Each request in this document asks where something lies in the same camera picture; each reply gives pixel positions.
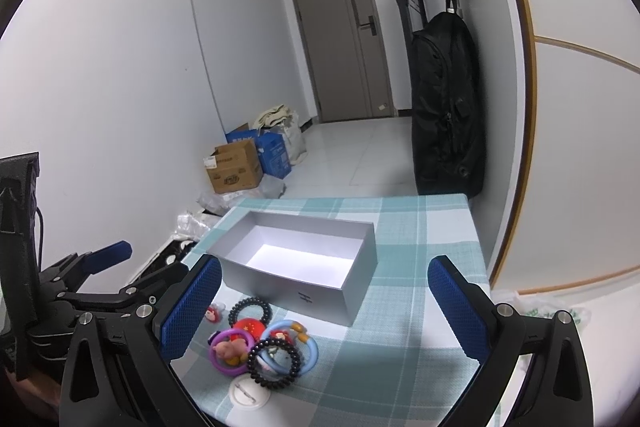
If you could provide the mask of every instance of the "baby rattle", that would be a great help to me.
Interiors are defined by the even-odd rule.
[[[239,335],[235,340],[227,340]],[[247,372],[246,360],[255,341],[251,333],[239,328],[220,331],[209,347],[209,360],[213,367],[228,377],[238,377]]]

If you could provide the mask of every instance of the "door handle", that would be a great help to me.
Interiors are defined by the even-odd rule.
[[[371,35],[374,37],[378,34],[378,29],[376,28],[376,20],[373,18],[373,15],[369,15],[369,22],[366,24],[361,24],[360,28],[370,28]]]

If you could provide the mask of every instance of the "white round object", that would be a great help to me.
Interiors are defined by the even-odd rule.
[[[229,400],[235,407],[255,411],[263,407],[271,396],[271,391],[255,383],[250,375],[240,375],[229,386]]]

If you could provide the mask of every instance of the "open box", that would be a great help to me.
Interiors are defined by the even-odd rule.
[[[372,223],[248,212],[209,249],[229,288],[351,326],[378,264]]]

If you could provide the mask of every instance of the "blue box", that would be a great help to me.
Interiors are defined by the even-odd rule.
[[[268,131],[258,134],[257,129],[233,131],[226,134],[228,143],[246,140],[247,138],[254,139],[255,148],[258,150],[258,159],[265,174],[270,174],[283,180],[284,176],[291,172],[291,163],[289,163],[289,155],[282,135]]]

